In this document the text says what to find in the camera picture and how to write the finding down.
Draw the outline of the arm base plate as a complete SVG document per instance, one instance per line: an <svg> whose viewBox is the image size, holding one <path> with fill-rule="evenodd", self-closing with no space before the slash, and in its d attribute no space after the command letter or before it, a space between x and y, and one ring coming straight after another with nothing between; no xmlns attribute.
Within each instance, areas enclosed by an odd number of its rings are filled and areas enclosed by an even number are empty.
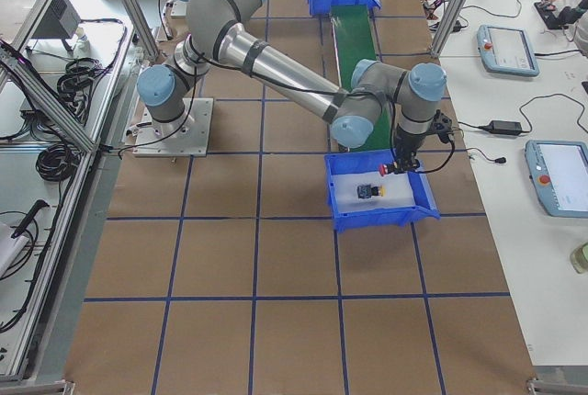
<svg viewBox="0 0 588 395"><path fill-rule="evenodd" d="M150 125L137 129L134 147L137 157L205 157L209 146L209 129L213 114L212 97L185 97L185 112L170 122L152 118L148 107L143 111L143 122Z"/></svg>

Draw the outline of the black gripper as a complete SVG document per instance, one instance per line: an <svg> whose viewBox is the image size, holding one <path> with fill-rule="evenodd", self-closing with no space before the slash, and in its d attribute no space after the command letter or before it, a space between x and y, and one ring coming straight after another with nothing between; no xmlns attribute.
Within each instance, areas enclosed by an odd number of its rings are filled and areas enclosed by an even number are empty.
<svg viewBox="0 0 588 395"><path fill-rule="evenodd" d="M419 148L423 145L425 135L413 134L398 126L393 134L393 173L407 173L417 170L420 162L416 159Z"/></svg>

